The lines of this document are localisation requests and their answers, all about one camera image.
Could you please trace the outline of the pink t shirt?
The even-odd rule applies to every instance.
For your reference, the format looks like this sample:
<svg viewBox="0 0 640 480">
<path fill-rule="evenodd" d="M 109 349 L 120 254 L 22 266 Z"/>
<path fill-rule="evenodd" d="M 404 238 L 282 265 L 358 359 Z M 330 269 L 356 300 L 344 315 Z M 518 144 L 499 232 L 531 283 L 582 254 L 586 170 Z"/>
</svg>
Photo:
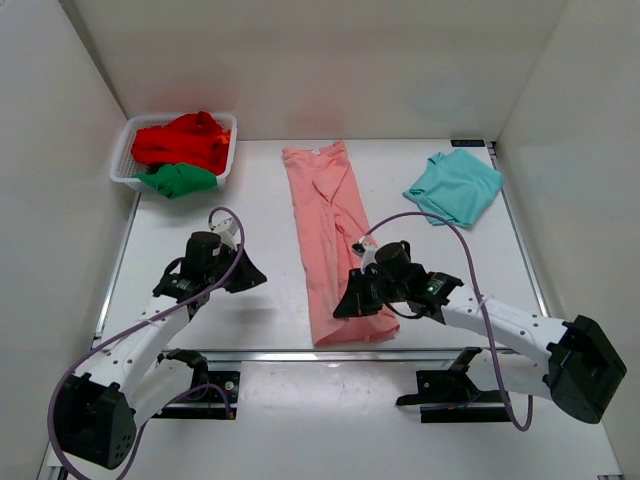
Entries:
<svg viewBox="0 0 640 480">
<path fill-rule="evenodd" d="M 305 272 L 313 345 L 392 338 L 399 322 L 387 308 L 373 316 L 333 317 L 349 271 L 360 265 L 351 245 L 370 228 L 345 144 L 339 141 L 315 150 L 289 147 L 282 159 Z"/>
</svg>

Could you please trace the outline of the teal t shirt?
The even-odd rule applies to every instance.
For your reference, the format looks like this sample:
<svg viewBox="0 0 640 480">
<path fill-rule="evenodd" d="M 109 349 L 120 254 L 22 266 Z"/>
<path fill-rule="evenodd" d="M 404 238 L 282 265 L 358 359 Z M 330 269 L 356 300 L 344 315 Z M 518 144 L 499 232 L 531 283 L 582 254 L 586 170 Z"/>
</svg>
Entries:
<svg viewBox="0 0 640 480">
<path fill-rule="evenodd" d="M 463 149 L 437 153 L 403 197 L 432 225 L 473 227 L 504 185 L 503 175 Z"/>
</svg>

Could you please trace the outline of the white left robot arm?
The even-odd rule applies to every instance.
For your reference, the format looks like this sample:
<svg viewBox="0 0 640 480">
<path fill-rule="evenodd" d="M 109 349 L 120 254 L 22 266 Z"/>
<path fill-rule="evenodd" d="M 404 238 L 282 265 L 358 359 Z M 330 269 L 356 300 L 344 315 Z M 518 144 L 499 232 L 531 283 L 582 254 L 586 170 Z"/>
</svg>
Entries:
<svg viewBox="0 0 640 480">
<path fill-rule="evenodd" d="M 244 250 L 241 228 L 193 233 L 134 325 L 91 350 L 55 388 L 48 412 L 54 451 L 118 468 L 149 419 L 175 397 L 197 398 L 208 389 L 206 359 L 194 350 L 169 350 L 168 343 L 213 292 L 238 293 L 265 281 Z"/>
</svg>

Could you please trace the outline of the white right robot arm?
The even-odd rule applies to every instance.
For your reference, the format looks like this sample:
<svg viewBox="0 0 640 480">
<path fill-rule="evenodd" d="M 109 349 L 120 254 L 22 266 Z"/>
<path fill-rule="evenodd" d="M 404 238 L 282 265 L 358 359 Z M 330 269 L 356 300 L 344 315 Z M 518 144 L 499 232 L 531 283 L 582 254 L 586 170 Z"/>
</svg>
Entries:
<svg viewBox="0 0 640 480">
<path fill-rule="evenodd" d="M 417 392 L 398 397 L 397 406 L 419 407 L 427 422 L 505 421 L 506 409 L 463 410 L 497 402 L 506 391 L 550 400 L 586 424 L 601 421 L 627 368 L 595 320 L 542 317 L 477 295 L 462 280 L 412 262 L 406 241 L 359 241 L 352 250 L 361 264 L 348 273 L 335 318 L 368 318 L 404 303 L 411 320 L 468 330 L 506 348 L 466 347 L 448 368 L 419 371 Z"/>
</svg>

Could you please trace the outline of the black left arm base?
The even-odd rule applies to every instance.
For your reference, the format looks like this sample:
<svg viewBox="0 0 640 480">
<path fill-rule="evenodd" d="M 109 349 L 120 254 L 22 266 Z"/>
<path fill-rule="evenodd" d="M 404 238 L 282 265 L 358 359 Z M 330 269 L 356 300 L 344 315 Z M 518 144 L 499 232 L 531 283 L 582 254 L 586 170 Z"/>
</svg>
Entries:
<svg viewBox="0 0 640 480">
<path fill-rule="evenodd" d="M 174 349 L 161 353 L 157 364 L 178 361 L 192 371 L 190 388 L 194 392 L 185 394 L 174 403 L 157 412 L 157 419 L 188 420 L 234 420 L 240 390 L 239 370 L 214 370 L 207 358 L 193 350 Z"/>
</svg>

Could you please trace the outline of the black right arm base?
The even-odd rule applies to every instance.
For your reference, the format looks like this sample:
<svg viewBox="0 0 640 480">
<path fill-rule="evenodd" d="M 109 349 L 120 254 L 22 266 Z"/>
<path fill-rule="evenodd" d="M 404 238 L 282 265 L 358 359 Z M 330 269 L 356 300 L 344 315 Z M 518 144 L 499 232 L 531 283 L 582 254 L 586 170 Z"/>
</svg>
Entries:
<svg viewBox="0 0 640 480">
<path fill-rule="evenodd" d="M 423 424 L 509 422 L 498 388 L 480 389 L 469 377 L 481 353 L 487 350 L 467 347 L 446 369 L 417 370 L 417 391 L 399 396 L 395 406 L 417 406 Z"/>
</svg>

